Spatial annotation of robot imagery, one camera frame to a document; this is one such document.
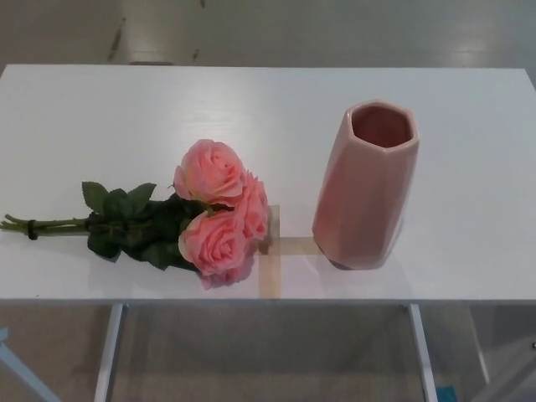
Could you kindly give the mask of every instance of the green leaf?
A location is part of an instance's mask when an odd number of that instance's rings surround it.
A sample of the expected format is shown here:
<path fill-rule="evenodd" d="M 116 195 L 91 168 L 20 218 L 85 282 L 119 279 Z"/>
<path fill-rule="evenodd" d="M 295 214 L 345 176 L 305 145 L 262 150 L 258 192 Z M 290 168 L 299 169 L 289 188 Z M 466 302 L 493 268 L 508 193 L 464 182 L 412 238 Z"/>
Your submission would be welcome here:
<path fill-rule="evenodd" d="M 190 224 L 190 222 L 192 222 L 192 219 L 190 218 L 185 218 L 181 221 L 181 225 L 180 225 L 180 233 L 182 233 L 184 230 L 186 230 L 186 228 L 188 227 L 188 225 Z"/>
<path fill-rule="evenodd" d="M 181 215 L 170 209 L 159 210 L 152 218 L 152 227 L 162 239 L 177 241 L 181 224 Z"/>
<path fill-rule="evenodd" d="M 199 270 L 189 261 L 186 261 L 178 249 L 177 242 L 167 243 L 166 250 L 168 252 L 169 266 L 176 266 L 188 271 L 198 272 Z"/>
<path fill-rule="evenodd" d="M 128 194 L 118 188 L 110 191 L 104 199 L 104 215 L 111 220 L 128 220 L 134 213 L 134 207 Z"/>
<path fill-rule="evenodd" d="M 154 214 L 162 207 L 163 203 L 163 201 L 149 201 L 145 208 L 139 214 L 136 214 L 134 220 L 138 222 L 145 222 L 151 219 Z"/>
<path fill-rule="evenodd" d="M 133 249 L 130 247 L 123 247 L 123 251 L 125 252 L 126 255 L 131 257 L 133 260 L 145 261 L 145 259 L 142 257 L 143 250 Z"/>
<path fill-rule="evenodd" d="M 173 262 L 173 255 L 168 252 L 166 243 L 153 243 L 149 245 L 143 252 L 142 257 L 152 266 L 156 266 L 159 270 L 165 270 L 169 264 Z"/>
<path fill-rule="evenodd" d="M 136 249 L 143 249 L 155 241 L 158 241 L 158 233 L 154 228 L 130 229 L 126 236 L 126 245 Z"/>
<path fill-rule="evenodd" d="M 113 259 L 121 252 L 118 245 L 106 241 L 106 238 L 102 234 L 97 233 L 90 233 L 87 238 L 87 247 L 95 254 L 108 260 Z"/>
<path fill-rule="evenodd" d="M 173 201 L 175 203 L 179 202 L 181 205 L 181 208 L 184 211 L 184 215 L 192 219 L 206 210 L 205 204 L 196 200 L 192 200 L 192 199 L 183 199 L 179 197 L 174 198 L 172 195 L 168 201 L 169 202 Z"/>
<path fill-rule="evenodd" d="M 105 224 L 107 222 L 107 219 L 103 215 L 99 215 L 96 212 L 92 212 L 90 216 L 87 217 L 87 222 L 91 227 L 98 224 Z"/>
<path fill-rule="evenodd" d="M 125 232 L 120 229 L 108 229 L 105 233 L 102 234 L 102 238 L 108 243 L 113 245 L 118 245 L 122 247 L 123 245 L 128 245 L 128 235 L 130 233 Z"/>
<path fill-rule="evenodd" d="M 95 182 L 82 182 L 82 193 L 85 204 L 98 214 L 104 213 L 104 200 L 108 190 L 102 184 Z"/>
<path fill-rule="evenodd" d="M 156 186 L 157 185 L 153 183 L 145 183 L 128 193 L 128 198 L 131 200 L 132 207 L 134 208 L 134 214 L 143 211 L 151 199 L 152 192 Z"/>

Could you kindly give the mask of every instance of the masking tape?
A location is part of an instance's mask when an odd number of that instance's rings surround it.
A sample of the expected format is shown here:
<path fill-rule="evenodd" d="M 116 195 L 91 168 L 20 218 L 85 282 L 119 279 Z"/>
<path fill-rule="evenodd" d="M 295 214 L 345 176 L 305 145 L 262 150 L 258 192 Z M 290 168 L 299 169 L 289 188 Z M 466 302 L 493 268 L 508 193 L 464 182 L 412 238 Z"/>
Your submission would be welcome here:
<path fill-rule="evenodd" d="M 281 256 L 320 255 L 312 237 L 281 237 L 279 205 L 270 206 L 270 233 L 259 244 L 259 294 L 264 299 L 281 297 Z"/>

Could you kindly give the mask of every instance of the black rubber band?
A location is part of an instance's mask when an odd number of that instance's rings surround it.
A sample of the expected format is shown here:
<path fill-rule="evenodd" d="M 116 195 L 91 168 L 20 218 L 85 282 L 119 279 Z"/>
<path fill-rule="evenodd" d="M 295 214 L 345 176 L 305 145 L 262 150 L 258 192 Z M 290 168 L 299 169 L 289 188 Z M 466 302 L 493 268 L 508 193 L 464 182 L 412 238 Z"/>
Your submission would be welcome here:
<path fill-rule="evenodd" d="M 28 221 L 28 238 L 30 240 L 37 240 L 38 236 L 37 233 L 35 233 L 35 219 L 31 219 Z"/>

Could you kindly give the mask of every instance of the rose bouquet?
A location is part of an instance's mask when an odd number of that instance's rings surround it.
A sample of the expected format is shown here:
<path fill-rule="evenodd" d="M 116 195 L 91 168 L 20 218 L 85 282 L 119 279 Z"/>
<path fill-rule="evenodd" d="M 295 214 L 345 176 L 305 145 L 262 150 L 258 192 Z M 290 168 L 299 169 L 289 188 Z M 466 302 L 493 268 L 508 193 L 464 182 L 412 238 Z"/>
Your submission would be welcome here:
<path fill-rule="evenodd" d="M 22 220 L 5 215 L 0 229 L 40 235 L 87 233 L 87 246 L 115 260 L 123 251 L 158 269 L 198 271 L 205 284 L 240 278 L 248 256 L 268 232 L 264 184 L 245 170 L 222 142 L 199 140 L 175 170 L 175 190 L 164 201 L 151 200 L 155 184 L 127 193 L 82 183 L 85 219 Z"/>

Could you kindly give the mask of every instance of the flower stem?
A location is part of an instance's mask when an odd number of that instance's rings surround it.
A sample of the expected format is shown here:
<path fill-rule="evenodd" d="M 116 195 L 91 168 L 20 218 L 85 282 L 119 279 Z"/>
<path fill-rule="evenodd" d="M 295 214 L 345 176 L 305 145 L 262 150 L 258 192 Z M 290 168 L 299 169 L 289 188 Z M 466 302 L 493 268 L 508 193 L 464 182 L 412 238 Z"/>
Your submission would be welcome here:
<path fill-rule="evenodd" d="M 3 221 L 0 224 L 0 229 L 11 230 L 13 232 L 28 233 L 28 226 L 21 224 L 12 224 L 10 222 Z M 83 225 L 70 225 L 70 226 L 51 226 L 51 227 L 39 227 L 36 228 L 35 233 L 37 235 L 51 235 L 60 233 L 84 233 L 86 232 Z"/>
<path fill-rule="evenodd" d="M 14 218 L 10 214 L 5 215 L 7 220 L 11 220 L 15 224 L 28 225 L 28 220 Z M 85 219 L 64 219 L 64 220 L 36 220 L 33 224 L 34 228 L 39 227 L 52 227 L 52 226 L 66 226 L 66 225 L 84 225 Z"/>

